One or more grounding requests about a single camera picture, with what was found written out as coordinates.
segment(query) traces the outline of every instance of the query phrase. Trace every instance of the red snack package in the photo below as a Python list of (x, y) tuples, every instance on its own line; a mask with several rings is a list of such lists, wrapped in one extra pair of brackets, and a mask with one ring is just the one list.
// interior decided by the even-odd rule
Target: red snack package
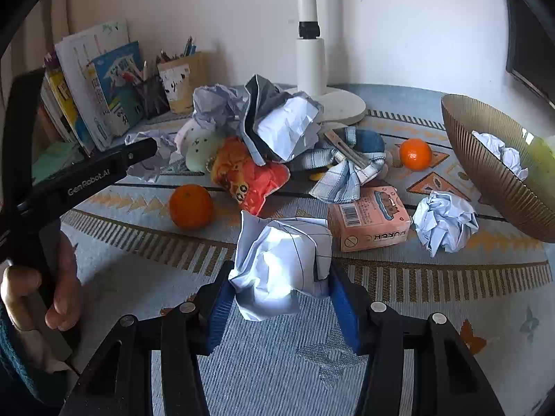
[(289, 169), (283, 164), (254, 164), (246, 145), (237, 137), (229, 137), (218, 150), (212, 165), (212, 181), (227, 189), (241, 209), (257, 216), (266, 197), (289, 180)]

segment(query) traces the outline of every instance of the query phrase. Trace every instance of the orange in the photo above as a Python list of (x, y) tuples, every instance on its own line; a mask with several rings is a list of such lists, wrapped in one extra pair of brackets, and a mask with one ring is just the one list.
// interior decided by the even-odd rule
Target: orange
[(406, 168), (420, 171), (432, 162), (432, 150), (422, 139), (407, 139), (399, 148), (399, 158)]
[(202, 228), (214, 218), (212, 197), (198, 184), (178, 187), (171, 194), (168, 208), (171, 220), (180, 228)]

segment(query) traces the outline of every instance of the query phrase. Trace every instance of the white wall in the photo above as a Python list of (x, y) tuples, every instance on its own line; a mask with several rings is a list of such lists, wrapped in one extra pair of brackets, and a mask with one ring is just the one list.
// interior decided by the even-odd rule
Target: white wall
[[(318, 12), (331, 83), (467, 94), (555, 133), (555, 111), (505, 71), (505, 0), (318, 0)], [(296, 0), (69, 0), (73, 31), (118, 16), (147, 58), (193, 35), (214, 81), (295, 82)]]

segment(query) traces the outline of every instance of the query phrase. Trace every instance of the blue book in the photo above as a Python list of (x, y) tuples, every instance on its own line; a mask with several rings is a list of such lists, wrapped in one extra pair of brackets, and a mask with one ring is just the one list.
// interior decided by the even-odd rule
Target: blue book
[(88, 68), (95, 97), (107, 123), (121, 136), (144, 116), (135, 85), (143, 82), (139, 43), (131, 42), (93, 59)]

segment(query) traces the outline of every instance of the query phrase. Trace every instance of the small cardboard box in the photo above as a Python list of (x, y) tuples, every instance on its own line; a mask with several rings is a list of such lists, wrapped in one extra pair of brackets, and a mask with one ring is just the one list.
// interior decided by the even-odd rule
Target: small cardboard box
[(342, 252), (407, 240), (411, 218), (392, 186), (360, 189), (360, 200), (328, 206), (328, 223)]
[(158, 71), (171, 110), (176, 114), (193, 112), (193, 91), (208, 84), (204, 53), (160, 63)]

